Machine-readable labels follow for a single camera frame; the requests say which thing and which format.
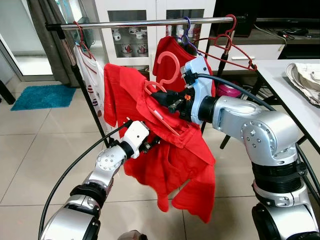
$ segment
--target blue hanger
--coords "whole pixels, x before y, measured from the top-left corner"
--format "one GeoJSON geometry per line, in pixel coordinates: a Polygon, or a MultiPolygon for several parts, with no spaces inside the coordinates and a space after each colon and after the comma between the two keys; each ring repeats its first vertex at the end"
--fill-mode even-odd
{"type": "Polygon", "coordinates": [[[188,28],[183,31],[182,37],[178,37],[178,39],[181,40],[183,46],[190,45],[191,47],[194,48],[194,50],[196,51],[197,54],[199,54],[200,56],[202,56],[202,54],[198,51],[197,47],[196,47],[194,44],[192,44],[192,42],[190,42],[190,40],[189,40],[189,38],[188,38],[188,32],[189,32],[190,27],[191,27],[190,19],[189,19],[189,17],[187,17],[187,16],[184,16],[183,18],[188,21],[188,28]]]}

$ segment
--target gray curtain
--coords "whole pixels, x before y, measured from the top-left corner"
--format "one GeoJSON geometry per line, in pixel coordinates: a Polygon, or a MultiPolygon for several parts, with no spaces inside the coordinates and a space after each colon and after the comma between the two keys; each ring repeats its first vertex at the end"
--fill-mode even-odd
{"type": "MultiPolygon", "coordinates": [[[[78,87],[79,84],[70,68],[70,61],[57,33],[49,32],[45,27],[45,23],[65,23],[55,0],[27,0],[27,3],[35,30],[51,65],[54,79],[69,87],[78,87]]],[[[73,52],[75,42],[69,32],[64,31],[64,34],[73,52]]]]}

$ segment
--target white table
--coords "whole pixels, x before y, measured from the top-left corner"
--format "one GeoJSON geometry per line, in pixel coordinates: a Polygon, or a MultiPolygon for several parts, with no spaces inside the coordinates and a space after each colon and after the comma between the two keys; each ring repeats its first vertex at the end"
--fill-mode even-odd
{"type": "Polygon", "coordinates": [[[320,64],[320,59],[257,60],[258,80],[252,89],[257,94],[266,83],[306,138],[320,154],[320,108],[309,103],[286,75],[291,63],[320,64]]]}

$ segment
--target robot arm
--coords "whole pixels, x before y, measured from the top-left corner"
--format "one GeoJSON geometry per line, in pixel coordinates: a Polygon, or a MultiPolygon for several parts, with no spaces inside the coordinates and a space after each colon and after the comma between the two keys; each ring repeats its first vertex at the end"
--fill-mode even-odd
{"type": "Polygon", "coordinates": [[[101,208],[113,185],[113,177],[127,159],[139,156],[148,135],[149,129],[143,122],[134,121],[120,142],[115,141],[101,151],[94,170],[71,191],[63,207],[48,221],[41,240],[96,240],[101,208]]]}
{"type": "Polygon", "coordinates": [[[152,96],[171,113],[179,111],[180,118],[196,124],[212,123],[213,128],[245,145],[254,174],[253,191],[260,201],[252,209],[260,240],[307,239],[311,235],[320,239],[301,178],[307,170],[297,160],[299,132],[294,121],[247,100],[212,97],[212,81],[203,77],[206,71],[204,58],[197,57],[181,68],[184,91],[152,96]]]}

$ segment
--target rack pole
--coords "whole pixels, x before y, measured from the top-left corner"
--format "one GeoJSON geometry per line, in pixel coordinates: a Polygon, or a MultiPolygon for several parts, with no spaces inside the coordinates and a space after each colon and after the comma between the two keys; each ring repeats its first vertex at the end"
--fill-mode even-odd
{"type": "MultiPolygon", "coordinates": [[[[236,17],[238,21],[245,19],[244,16],[236,17]]],[[[190,18],[191,24],[218,24],[218,23],[231,23],[234,19],[232,17],[203,17],[203,18],[190,18]]],[[[106,29],[106,28],[127,28],[127,27],[149,27],[149,26],[165,26],[165,25],[178,25],[188,24],[184,18],[179,19],[164,19],[164,20],[141,20],[141,21],[113,21],[113,22],[92,22],[92,23],[79,23],[83,29],[106,29]]],[[[57,28],[62,30],[75,30],[78,29],[76,24],[47,24],[48,31],[56,31],[57,28]]]]}

